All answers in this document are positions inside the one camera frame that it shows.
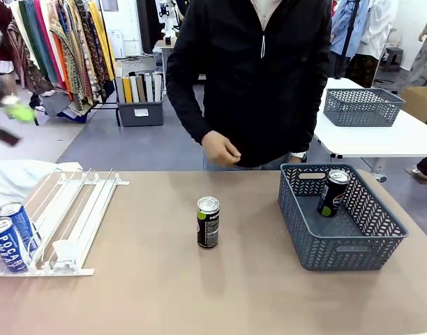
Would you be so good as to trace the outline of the person's right hand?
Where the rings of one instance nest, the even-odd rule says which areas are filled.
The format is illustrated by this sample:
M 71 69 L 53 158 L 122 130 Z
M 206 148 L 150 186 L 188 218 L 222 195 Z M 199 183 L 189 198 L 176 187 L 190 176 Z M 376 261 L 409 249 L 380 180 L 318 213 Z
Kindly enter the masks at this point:
M 238 149 L 228 138 L 216 131 L 210 131 L 202 138 L 202 147 L 209 162 L 231 166 L 241 160 Z

